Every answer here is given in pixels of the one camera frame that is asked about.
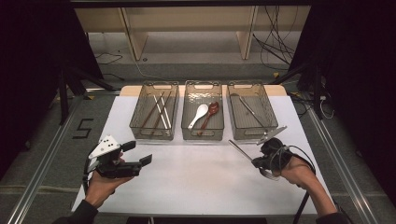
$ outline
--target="aluminum rail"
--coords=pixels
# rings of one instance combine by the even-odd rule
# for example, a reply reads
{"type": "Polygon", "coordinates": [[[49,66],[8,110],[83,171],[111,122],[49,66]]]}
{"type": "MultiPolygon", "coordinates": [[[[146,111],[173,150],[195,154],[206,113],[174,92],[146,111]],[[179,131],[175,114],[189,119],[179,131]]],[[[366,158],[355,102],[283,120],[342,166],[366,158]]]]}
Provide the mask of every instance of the aluminum rail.
{"type": "MultiPolygon", "coordinates": [[[[309,99],[309,96],[305,94],[304,98],[305,100],[309,99]]],[[[361,188],[353,177],[353,174],[350,172],[347,163],[344,161],[343,156],[338,150],[337,145],[332,140],[332,136],[327,130],[323,120],[319,120],[313,110],[309,110],[309,116],[314,122],[320,138],[322,139],[330,158],[332,159],[332,162],[334,163],[335,168],[337,169],[338,174],[352,199],[352,202],[355,204],[362,221],[367,224],[379,223],[378,219],[375,217],[373,209],[367,201],[367,198],[364,196],[361,188]]]]}
{"type": "Polygon", "coordinates": [[[62,141],[64,140],[64,135],[68,130],[70,123],[75,115],[75,112],[81,104],[82,100],[83,96],[76,96],[73,99],[73,104],[70,107],[69,116],[64,121],[64,124],[58,128],[58,131],[52,139],[52,142],[50,143],[46,154],[38,165],[30,183],[28,184],[24,193],[16,203],[15,207],[13,208],[11,215],[7,221],[8,224],[19,224],[23,222],[23,219],[25,218],[30,208],[30,205],[33,202],[33,199],[35,198],[38,188],[43,182],[44,177],[46,176],[47,171],[50,168],[50,165],[52,164],[52,161],[55,158],[62,141]]]}

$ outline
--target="black cloth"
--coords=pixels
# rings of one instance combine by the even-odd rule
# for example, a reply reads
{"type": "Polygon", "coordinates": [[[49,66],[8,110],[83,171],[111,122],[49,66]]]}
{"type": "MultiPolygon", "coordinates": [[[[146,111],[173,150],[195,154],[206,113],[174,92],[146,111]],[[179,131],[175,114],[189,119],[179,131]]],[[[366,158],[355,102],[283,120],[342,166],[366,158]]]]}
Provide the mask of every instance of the black cloth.
{"type": "Polygon", "coordinates": [[[98,210],[87,201],[82,200],[76,211],[70,217],[59,217],[53,224],[91,224],[98,210]]]}
{"type": "MultiPolygon", "coordinates": [[[[91,224],[98,210],[90,203],[82,200],[70,217],[59,217],[53,224],[91,224]]],[[[317,219],[317,224],[347,224],[347,218],[341,213],[332,213],[317,219]]]]}
{"type": "Polygon", "coordinates": [[[332,213],[317,219],[317,224],[347,224],[347,217],[342,213],[332,213]]]}

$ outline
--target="white tabletop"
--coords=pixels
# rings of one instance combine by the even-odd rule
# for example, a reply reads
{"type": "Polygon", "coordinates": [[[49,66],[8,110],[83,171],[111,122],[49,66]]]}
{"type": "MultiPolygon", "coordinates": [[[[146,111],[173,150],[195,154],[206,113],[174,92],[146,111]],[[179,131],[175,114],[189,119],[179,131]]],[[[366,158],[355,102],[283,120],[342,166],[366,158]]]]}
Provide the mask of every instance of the white tabletop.
{"type": "MultiPolygon", "coordinates": [[[[289,96],[269,96],[269,99],[279,126],[288,126],[276,137],[285,145],[304,150],[315,164],[318,179],[327,190],[291,99],[289,96]]],[[[102,137],[111,134],[121,144],[134,140],[129,123],[136,102],[136,96],[116,97],[102,137]]],[[[197,144],[182,138],[183,99],[180,98],[174,140],[161,144],[137,141],[135,149],[125,152],[123,158],[126,161],[138,161],[152,154],[152,163],[143,167],[140,176],[120,186],[99,211],[152,217],[294,215],[305,191],[284,178],[274,181],[263,177],[228,143],[229,139],[233,140],[233,133],[225,96],[223,103],[225,127],[222,141],[197,144]]],[[[262,156],[256,144],[235,142],[251,158],[262,156]]],[[[294,148],[291,151],[304,156],[294,148]]],[[[81,188],[72,211],[83,198],[81,188]]],[[[316,213],[309,200],[303,214],[316,213]]]]}

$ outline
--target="wooden spoon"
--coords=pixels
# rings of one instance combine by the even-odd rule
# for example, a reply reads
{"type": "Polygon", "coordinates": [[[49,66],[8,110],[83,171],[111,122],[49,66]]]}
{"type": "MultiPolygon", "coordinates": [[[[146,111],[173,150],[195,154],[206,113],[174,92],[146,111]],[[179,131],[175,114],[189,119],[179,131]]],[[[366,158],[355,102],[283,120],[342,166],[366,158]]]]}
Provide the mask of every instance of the wooden spoon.
{"type": "Polygon", "coordinates": [[[207,116],[204,123],[201,126],[201,130],[206,128],[207,122],[209,121],[210,117],[219,112],[219,102],[213,102],[209,105],[209,110],[207,111],[207,116]]]}

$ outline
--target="utensil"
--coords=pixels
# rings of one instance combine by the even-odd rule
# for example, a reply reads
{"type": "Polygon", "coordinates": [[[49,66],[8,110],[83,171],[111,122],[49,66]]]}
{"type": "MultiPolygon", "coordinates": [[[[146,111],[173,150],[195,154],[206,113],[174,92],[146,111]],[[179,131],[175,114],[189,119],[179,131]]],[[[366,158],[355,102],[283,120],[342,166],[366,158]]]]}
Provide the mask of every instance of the utensil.
{"type": "Polygon", "coordinates": [[[155,121],[154,129],[156,129],[157,126],[158,126],[158,122],[160,121],[161,115],[163,114],[163,111],[165,110],[166,105],[168,104],[168,101],[169,101],[169,98],[170,98],[170,96],[171,96],[171,93],[172,93],[172,92],[169,91],[168,97],[167,97],[166,100],[165,100],[165,104],[163,105],[163,108],[161,109],[160,114],[158,115],[158,118],[157,118],[157,120],[155,121]]]}
{"type": "Polygon", "coordinates": [[[195,114],[195,118],[192,120],[191,124],[189,125],[188,129],[191,130],[192,127],[194,126],[195,122],[203,117],[207,111],[209,110],[209,107],[205,104],[198,106],[197,113],[195,114]]]}
{"type": "Polygon", "coordinates": [[[239,100],[242,102],[242,104],[247,108],[247,110],[250,112],[251,115],[253,115],[253,117],[260,123],[260,125],[262,127],[265,127],[265,121],[264,119],[256,114],[253,109],[248,105],[247,101],[245,100],[245,98],[243,96],[239,96],[239,100]]]}
{"type": "MultiPolygon", "coordinates": [[[[160,98],[163,98],[163,94],[164,94],[164,91],[161,92],[160,98]]],[[[154,112],[154,109],[155,109],[155,107],[157,106],[158,101],[160,101],[160,98],[159,98],[158,100],[155,101],[155,105],[154,105],[154,106],[151,108],[151,110],[149,111],[148,116],[147,116],[147,117],[145,118],[145,120],[143,121],[143,124],[142,124],[142,127],[141,127],[141,128],[144,128],[145,125],[146,125],[146,123],[149,121],[149,118],[151,117],[152,112],[154,112]]]]}
{"type": "Polygon", "coordinates": [[[219,102],[213,102],[209,105],[209,109],[208,109],[208,113],[206,116],[206,119],[204,121],[204,123],[201,126],[201,130],[206,128],[207,122],[209,121],[210,117],[212,117],[212,115],[216,114],[219,112],[219,102]]]}
{"type": "MultiPolygon", "coordinates": [[[[161,113],[161,108],[160,108],[160,105],[159,104],[157,104],[157,108],[158,108],[158,112],[159,113],[161,113]]],[[[163,119],[163,127],[165,128],[165,129],[168,129],[168,125],[167,125],[167,123],[165,122],[165,119],[163,118],[163,115],[161,115],[161,119],[163,119]]]]}

